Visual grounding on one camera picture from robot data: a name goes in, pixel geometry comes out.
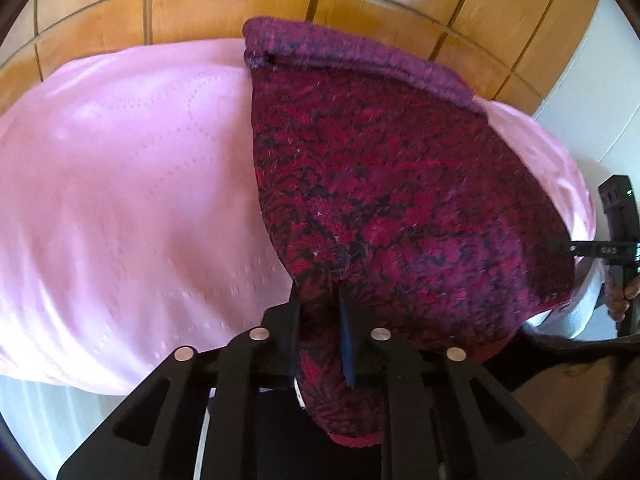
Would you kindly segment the person's right hand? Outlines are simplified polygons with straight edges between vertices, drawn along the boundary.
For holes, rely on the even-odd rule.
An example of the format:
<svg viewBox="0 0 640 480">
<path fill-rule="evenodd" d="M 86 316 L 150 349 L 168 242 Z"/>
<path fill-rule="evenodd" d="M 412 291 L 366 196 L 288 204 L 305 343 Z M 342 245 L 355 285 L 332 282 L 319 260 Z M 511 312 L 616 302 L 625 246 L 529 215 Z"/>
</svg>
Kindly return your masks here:
<svg viewBox="0 0 640 480">
<path fill-rule="evenodd" d="M 639 295 L 640 276 L 635 276 L 628 285 L 620 287 L 615 284 L 612 268 L 606 268 L 605 282 L 605 307 L 608 316 L 616 323 L 622 322 L 630 303 Z"/>
</svg>

